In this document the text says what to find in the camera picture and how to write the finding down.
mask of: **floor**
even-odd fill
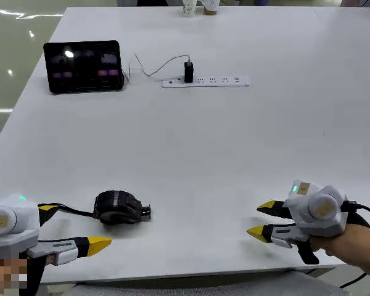
[[[252,5],[243,0],[242,5]],[[270,0],[277,6],[339,6],[341,0]],[[117,0],[0,0],[0,131],[67,6],[116,6]],[[320,278],[342,284],[360,271],[343,266]],[[370,295],[370,277],[348,290]]]

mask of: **blurred hand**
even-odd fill
[[[348,224],[343,234],[336,237],[310,237],[313,251],[326,250],[345,263],[360,267],[370,275],[370,229]]]
[[[55,255],[49,255],[46,264],[55,261]],[[27,273],[27,259],[4,259],[0,260],[0,294],[4,289],[12,287],[11,282],[19,279],[19,274]]]

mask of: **cup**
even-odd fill
[[[194,17],[196,14],[197,0],[183,0],[183,12],[186,17]]]
[[[220,0],[203,0],[204,14],[216,15],[220,6]]]

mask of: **power adapter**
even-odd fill
[[[193,63],[191,62],[191,59],[188,59],[185,64],[185,77],[184,82],[185,83],[192,83],[193,82]]]

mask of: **power strip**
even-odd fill
[[[247,76],[201,76],[193,77],[192,83],[185,83],[184,78],[162,80],[163,88],[195,88],[216,86],[249,86]]]

